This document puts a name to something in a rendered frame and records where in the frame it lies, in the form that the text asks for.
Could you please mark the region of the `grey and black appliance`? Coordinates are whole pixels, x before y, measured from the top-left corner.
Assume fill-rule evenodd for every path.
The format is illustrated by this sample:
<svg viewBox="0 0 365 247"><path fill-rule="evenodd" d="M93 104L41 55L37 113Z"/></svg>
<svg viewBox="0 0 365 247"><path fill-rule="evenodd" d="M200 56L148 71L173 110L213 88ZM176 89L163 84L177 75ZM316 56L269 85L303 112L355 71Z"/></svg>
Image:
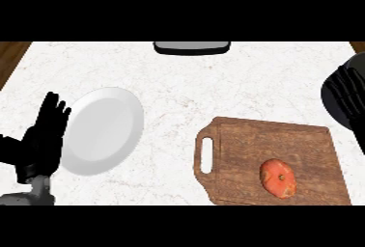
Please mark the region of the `grey and black appliance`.
<svg viewBox="0 0 365 247"><path fill-rule="evenodd" d="M154 50L164 55L202 56L225 54L229 41L155 41Z"/></svg>

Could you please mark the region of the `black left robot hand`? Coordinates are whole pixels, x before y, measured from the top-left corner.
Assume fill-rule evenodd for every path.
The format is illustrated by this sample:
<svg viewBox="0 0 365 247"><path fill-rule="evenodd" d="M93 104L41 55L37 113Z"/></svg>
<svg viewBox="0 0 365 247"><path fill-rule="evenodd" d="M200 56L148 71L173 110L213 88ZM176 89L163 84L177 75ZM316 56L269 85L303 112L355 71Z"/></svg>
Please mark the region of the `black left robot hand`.
<svg viewBox="0 0 365 247"><path fill-rule="evenodd" d="M34 125L18 140L0 134L0 162L16 168L18 183L27 184L37 176L49 177L61 165L62 136L71 108L59 95L49 92Z"/></svg>

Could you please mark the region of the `brown wooden cutting board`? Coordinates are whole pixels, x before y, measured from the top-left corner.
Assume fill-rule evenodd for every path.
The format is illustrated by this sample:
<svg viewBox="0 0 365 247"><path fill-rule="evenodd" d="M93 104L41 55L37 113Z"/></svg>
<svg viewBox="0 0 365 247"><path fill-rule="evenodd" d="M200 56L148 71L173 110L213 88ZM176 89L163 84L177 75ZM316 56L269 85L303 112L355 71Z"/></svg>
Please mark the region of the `brown wooden cutting board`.
<svg viewBox="0 0 365 247"><path fill-rule="evenodd" d="M325 126L213 118L200 130L195 147L213 140L213 169L201 171L194 155L194 174L217 205L347 206L344 177L331 132ZM294 170L297 193L276 198L260 181L260 166L282 160Z"/></svg>

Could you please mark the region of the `black pot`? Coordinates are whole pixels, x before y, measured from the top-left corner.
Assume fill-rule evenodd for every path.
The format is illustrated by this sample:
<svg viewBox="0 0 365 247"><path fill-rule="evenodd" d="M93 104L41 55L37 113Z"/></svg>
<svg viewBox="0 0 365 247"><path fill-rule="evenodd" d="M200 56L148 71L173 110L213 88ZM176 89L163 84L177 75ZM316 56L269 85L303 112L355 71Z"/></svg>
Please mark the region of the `black pot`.
<svg viewBox="0 0 365 247"><path fill-rule="evenodd" d="M344 67L355 68L361 76L365 78L365 51L355 54L347 59L347 61L344 62ZM322 84L321 99L322 99L322 104L324 104L328 114L331 115L334 120L338 122L338 124L347 129L350 129L349 120L346 118L341 107L335 101L332 92L327 87L327 84Z"/></svg>

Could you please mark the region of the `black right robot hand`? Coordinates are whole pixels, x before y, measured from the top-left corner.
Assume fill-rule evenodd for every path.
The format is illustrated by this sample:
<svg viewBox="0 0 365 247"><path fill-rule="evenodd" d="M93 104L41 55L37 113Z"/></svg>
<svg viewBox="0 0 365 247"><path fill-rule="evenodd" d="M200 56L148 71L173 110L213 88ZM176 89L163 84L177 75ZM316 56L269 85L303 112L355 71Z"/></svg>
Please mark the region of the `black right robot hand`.
<svg viewBox="0 0 365 247"><path fill-rule="evenodd" d="M355 68L338 66L325 81L325 86L344 112L350 130L365 154L365 78Z"/></svg>

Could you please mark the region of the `white oval plate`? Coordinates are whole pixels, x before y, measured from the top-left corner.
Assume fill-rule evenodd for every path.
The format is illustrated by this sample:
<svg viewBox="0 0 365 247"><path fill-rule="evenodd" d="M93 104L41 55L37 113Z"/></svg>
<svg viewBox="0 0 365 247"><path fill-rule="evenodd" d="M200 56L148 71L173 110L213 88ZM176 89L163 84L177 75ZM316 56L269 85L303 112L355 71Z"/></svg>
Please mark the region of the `white oval plate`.
<svg viewBox="0 0 365 247"><path fill-rule="evenodd" d="M61 165L75 175L111 170L132 154L143 131L142 103L126 89L90 91L71 106Z"/></svg>

